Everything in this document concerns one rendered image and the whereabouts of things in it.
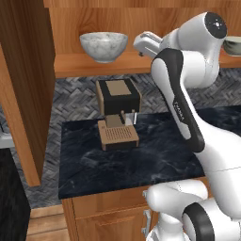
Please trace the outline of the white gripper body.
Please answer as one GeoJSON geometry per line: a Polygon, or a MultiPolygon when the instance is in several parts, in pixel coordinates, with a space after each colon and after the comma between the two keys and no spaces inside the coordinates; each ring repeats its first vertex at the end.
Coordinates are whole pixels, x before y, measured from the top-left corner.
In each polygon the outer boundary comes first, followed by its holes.
{"type": "Polygon", "coordinates": [[[162,38],[158,37],[151,31],[144,31],[134,40],[134,48],[138,50],[141,56],[154,58],[159,53],[159,45],[162,38]]]}

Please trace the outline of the white marble bowl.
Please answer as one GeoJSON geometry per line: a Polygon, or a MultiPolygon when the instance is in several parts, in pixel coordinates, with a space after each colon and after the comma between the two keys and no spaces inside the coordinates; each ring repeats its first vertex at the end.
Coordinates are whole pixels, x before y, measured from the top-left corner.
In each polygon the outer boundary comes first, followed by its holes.
{"type": "Polygon", "coordinates": [[[86,33],[79,39],[85,53],[99,63],[115,61],[128,43],[128,37],[117,32],[86,33]]]}

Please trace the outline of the pale green bowl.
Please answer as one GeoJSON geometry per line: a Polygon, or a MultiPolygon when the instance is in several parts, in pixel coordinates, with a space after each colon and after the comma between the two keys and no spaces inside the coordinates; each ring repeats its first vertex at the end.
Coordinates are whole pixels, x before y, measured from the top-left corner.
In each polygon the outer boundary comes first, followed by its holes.
{"type": "Polygon", "coordinates": [[[223,48],[230,56],[241,56],[241,36],[228,36],[223,42],[223,48]]]}

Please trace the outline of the wooden cupboard shelf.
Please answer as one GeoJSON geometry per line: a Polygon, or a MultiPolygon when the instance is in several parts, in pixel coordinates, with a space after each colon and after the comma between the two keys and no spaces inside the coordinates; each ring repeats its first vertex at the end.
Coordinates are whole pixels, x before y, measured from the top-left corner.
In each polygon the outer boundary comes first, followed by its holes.
{"type": "Polygon", "coordinates": [[[55,73],[56,78],[147,73],[151,63],[148,56],[137,52],[124,52],[111,63],[98,63],[87,54],[56,55],[55,73]]]}

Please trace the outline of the brown and black coffee machine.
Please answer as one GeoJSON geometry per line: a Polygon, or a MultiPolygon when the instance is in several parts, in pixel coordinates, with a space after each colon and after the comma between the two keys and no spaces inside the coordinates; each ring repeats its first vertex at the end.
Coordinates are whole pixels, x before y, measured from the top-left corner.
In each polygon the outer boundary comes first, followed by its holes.
{"type": "Polygon", "coordinates": [[[96,96],[103,120],[98,129],[104,151],[135,148],[139,137],[135,128],[142,95],[130,78],[98,80],[96,96]]]}

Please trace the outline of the wooden cupboard door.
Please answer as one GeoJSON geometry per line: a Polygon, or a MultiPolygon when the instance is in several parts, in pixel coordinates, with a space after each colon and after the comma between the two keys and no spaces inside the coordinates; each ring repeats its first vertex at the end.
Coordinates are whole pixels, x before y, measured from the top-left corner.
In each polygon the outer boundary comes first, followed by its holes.
{"type": "Polygon", "coordinates": [[[41,184],[55,56],[43,0],[0,0],[0,105],[30,186],[41,184]]]}

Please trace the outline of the wooden drawer front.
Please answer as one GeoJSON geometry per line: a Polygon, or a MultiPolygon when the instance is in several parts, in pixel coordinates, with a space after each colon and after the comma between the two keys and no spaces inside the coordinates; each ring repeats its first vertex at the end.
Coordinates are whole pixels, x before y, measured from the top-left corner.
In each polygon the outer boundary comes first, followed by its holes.
{"type": "Polygon", "coordinates": [[[145,205],[142,191],[146,189],[147,186],[141,186],[72,198],[74,214],[90,217],[145,205]]]}

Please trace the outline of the wooden base cabinet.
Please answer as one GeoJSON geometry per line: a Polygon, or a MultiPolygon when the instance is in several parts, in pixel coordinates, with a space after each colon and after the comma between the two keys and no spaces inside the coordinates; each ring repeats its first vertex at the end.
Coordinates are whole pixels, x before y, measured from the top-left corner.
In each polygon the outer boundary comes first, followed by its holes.
{"type": "Polygon", "coordinates": [[[62,202],[71,241],[144,241],[148,210],[142,192],[157,181],[139,182],[124,189],[82,191],[82,184],[59,180],[62,202]]]}

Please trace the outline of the wooden base cabinet door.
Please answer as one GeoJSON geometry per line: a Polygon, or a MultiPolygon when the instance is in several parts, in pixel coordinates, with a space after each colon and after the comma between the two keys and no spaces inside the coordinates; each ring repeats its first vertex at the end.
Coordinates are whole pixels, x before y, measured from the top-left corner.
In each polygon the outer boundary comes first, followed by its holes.
{"type": "Polygon", "coordinates": [[[82,217],[76,220],[79,241],[145,241],[147,206],[82,217]]]}

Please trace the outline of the black appliance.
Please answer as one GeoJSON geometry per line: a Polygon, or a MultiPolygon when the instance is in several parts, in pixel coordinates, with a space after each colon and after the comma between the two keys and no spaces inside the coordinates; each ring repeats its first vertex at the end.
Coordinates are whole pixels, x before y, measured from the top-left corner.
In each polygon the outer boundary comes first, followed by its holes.
{"type": "Polygon", "coordinates": [[[30,211],[10,149],[0,149],[0,241],[25,241],[30,211]]]}

